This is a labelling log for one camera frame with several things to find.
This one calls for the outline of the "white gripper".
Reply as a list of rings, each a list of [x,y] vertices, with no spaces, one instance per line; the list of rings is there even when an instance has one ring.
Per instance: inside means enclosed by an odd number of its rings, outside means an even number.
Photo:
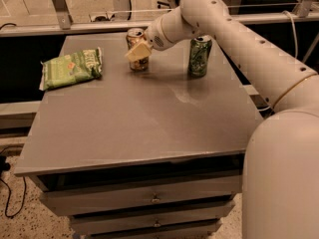
[[[152,47],[155,50],[164,51],[173,46],[163,32],[161,20],[162,17],[159,17],[147,27],[145,31],[147,40],[129,41],[129,50],[125,57],[130,62],[148,57],[152,53]]]

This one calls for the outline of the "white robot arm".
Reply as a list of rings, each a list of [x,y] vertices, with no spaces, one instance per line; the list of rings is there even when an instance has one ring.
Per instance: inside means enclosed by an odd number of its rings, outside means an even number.
[[[215,39],[274,111],[246,148],[243,239],[319,239],[319,74],[232,18],[222,0],[180,0],[127,57],[201,34]]]

